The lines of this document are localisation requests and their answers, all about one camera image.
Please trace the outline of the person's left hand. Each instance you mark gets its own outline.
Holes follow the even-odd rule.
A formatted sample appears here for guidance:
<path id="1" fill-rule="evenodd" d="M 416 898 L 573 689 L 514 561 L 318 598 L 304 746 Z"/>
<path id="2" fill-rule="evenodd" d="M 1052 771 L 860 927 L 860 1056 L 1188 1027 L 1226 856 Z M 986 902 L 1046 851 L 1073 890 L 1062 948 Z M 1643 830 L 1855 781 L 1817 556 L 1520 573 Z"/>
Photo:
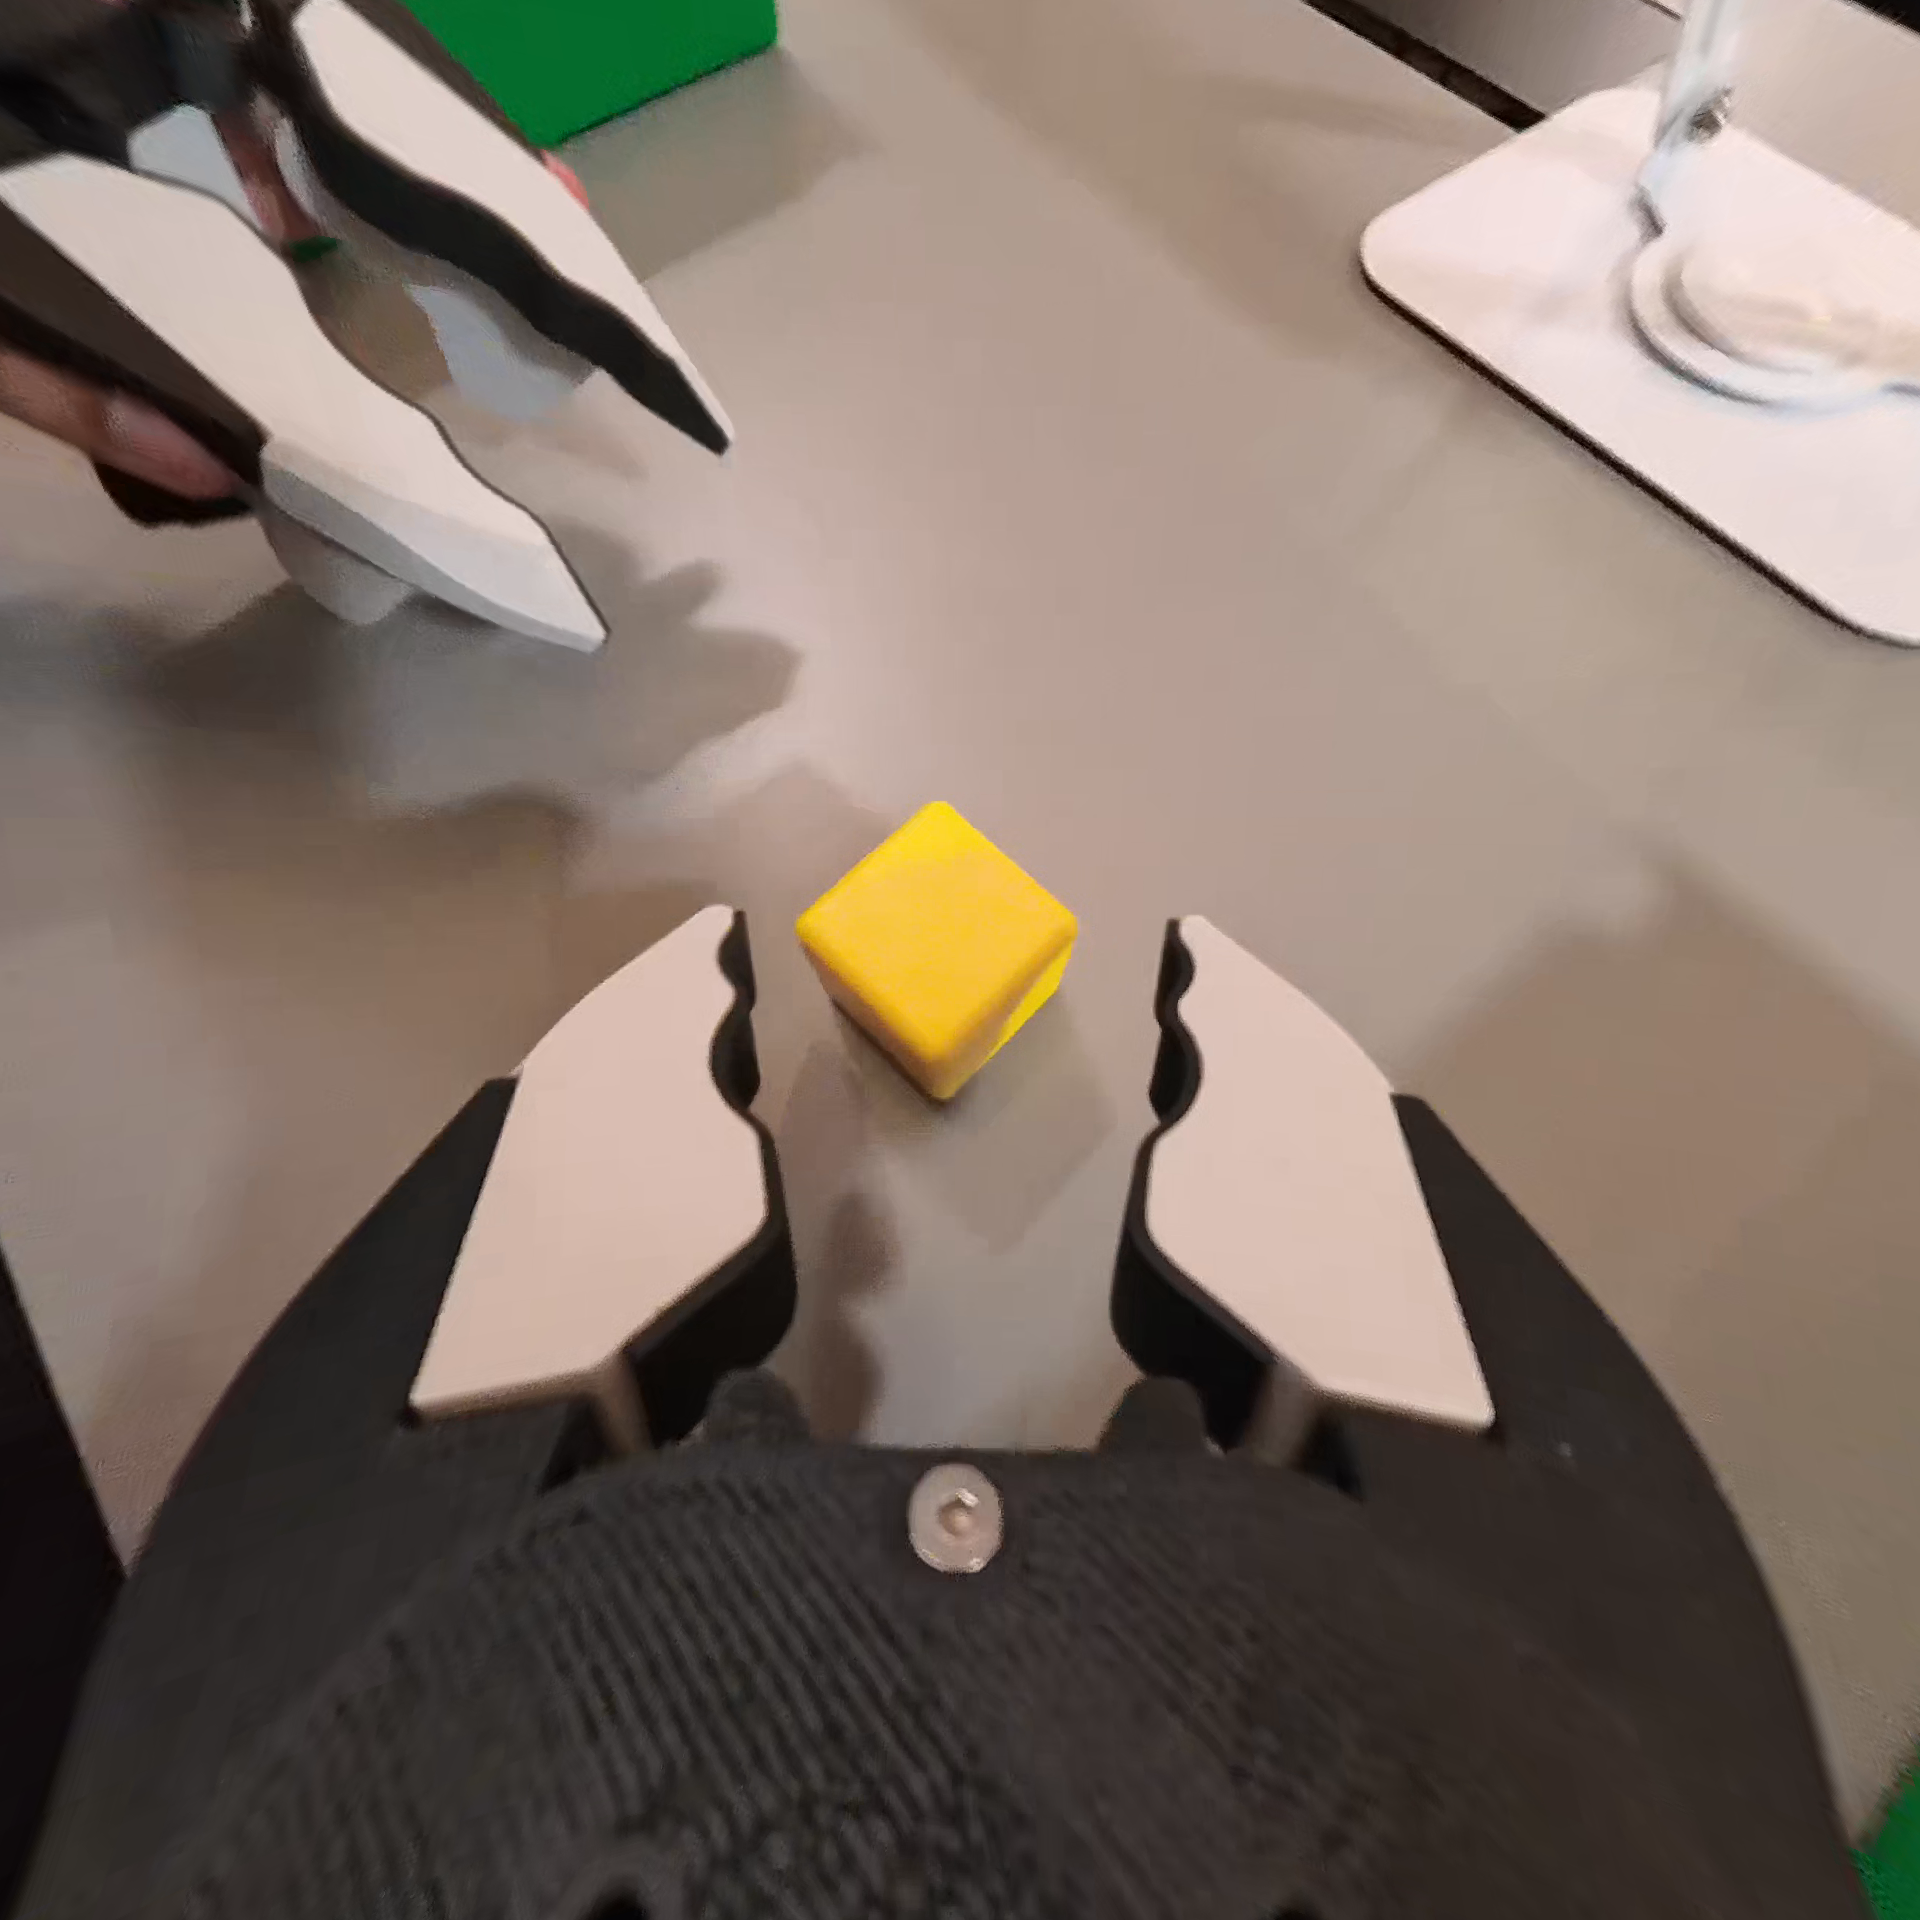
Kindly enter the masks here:
<path id="1" fill-rule="evenodd" d="M 0 413 L 160 492 L 191 503 L 241 492 L 241 476 L 141 396 L 106 389 L 22 345 L 0 353 Z"/>

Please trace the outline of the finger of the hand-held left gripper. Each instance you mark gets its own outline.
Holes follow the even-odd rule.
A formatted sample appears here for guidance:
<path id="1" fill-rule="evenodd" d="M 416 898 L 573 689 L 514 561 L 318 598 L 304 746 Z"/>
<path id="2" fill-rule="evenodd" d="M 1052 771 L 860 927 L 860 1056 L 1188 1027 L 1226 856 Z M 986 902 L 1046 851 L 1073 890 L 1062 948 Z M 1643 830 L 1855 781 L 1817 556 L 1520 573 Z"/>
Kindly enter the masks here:
<path id="1" fill-rule="evenodd" d="M 369 627 L 438 598 L 571 653 L 607 643 L 550 527 L 331 342 L 225 202 L 76 149 L 7 168 L 0 190 L 7 324 L 213 447 L 318 607 Z"/>
<path id="2" fill-rule="evenodd" d="M 400 4 L 294 4 L 294 136 L 322 209 L 384 236 L 471 407 L 533 422 L 602 371 L 730 448 L 722 396 L 628 255 Z"/>

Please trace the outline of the person's dark clothed body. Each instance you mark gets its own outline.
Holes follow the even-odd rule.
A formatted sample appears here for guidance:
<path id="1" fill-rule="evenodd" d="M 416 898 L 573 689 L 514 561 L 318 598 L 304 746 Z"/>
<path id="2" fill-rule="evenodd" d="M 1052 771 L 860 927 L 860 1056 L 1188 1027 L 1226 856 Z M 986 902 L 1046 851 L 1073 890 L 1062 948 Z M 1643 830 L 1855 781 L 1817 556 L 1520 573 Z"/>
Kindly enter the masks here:
<path id="1" fill-rule="evenodd" d="M 86 1673 L 121 1592 L 121 1556 L 60 1385 L 0 1271 L 0 1909 L 33 1860 Z"/>

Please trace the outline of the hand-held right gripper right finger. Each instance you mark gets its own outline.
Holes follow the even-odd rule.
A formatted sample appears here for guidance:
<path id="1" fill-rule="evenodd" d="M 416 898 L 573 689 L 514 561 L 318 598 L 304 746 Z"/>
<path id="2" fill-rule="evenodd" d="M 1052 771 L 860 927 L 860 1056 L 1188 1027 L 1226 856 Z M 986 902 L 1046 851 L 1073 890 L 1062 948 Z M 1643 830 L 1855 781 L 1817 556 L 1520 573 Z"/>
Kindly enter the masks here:
<path id="1" fill-rule="evenodd" d="M 1204 917 L 1169 917 L 1113 1332 L 1201 1444 L 1299 1464 L 1342 1416 L 1467 1444 L 1493 1389 L 1380 1063 Z"/>

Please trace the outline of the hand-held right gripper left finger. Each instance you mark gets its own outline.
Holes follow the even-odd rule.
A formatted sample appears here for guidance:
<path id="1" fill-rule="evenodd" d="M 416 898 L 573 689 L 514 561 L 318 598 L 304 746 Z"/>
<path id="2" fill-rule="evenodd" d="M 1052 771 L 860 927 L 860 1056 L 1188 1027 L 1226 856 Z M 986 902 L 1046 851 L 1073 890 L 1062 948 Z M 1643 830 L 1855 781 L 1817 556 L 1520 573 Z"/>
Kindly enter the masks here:
<path id="1" fill-rule="evenodd" d="M 514 1069 L 413 1416 L 585 1402 L 615 1449 L 694 1436 L 800 1308 L 757 1093 L 752 920 L 704 904 Z"/>

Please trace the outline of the yellow cube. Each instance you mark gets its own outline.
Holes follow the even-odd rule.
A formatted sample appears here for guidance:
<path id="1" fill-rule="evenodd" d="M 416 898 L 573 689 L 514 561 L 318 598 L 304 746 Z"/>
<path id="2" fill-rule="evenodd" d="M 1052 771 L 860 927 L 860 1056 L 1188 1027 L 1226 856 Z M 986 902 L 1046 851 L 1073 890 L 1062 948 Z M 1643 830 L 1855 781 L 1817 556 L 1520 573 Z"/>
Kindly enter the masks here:
<path id="1" fill-rule="evenodd" d="M 904 1079 L 949 1102 L 1057 994 L 1076 917 L 962 808 L 926 803 L 796 934 Z"/>

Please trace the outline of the document stand with white base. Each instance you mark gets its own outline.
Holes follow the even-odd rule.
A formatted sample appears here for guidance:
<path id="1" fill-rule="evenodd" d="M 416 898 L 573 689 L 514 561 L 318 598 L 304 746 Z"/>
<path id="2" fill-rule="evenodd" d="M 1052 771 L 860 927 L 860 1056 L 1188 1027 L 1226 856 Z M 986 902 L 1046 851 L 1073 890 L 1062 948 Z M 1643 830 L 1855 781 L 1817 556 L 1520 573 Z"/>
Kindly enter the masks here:
<path id="1" fill-rule="evenodd" d="M 1917 653 L 1917 4 L 1674 12 L 1658 75 L 1380 209 L 1359 266 L 1796 604 Z"/>

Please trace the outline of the black desk mat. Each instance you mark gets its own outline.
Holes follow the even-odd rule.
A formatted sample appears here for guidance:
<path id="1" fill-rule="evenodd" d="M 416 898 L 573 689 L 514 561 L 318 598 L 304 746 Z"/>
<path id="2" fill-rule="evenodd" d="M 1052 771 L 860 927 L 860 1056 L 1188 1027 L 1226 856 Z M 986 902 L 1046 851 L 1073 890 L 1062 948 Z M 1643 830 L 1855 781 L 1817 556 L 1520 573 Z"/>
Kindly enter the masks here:
<path id="1" fill-rule="evenodd" d="M 1402 67 L 1440 81 L 1449 99 L 1479 108 L 1510 133 L 1528 133 L 1545 120 L 1545 108 L 1528 108 L 1510 87 L 1488 81 L 1469 65 L 1449 56 L 1447 49 L 1407 34 L 1396 18 L 1385 18 L 1375 4 L 1360 0 L 1310 0 L 1313 12 L 1342 23 L 1349 34 L 1365 40 L 1371 49 L 1393 54 Z"/>

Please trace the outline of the green plastic bin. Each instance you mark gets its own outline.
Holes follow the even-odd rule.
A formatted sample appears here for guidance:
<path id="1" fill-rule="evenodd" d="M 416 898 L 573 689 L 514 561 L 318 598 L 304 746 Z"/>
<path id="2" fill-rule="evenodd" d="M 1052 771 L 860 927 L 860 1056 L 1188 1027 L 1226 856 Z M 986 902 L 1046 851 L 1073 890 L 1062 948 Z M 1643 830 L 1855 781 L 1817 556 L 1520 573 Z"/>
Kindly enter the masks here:
<path id="1" fill-rule="evenodd" d="M 539 146 L 564 146 L 777 40 L 773 0 L 413 0 L 406 7 Z"/>
<path id="2" fill-rule="evenodd" d="M 1902 1768 L 1883 1813 L 1850 1847 L 1872 1920 L 1920 1913 L 1920 1757 Z"/>

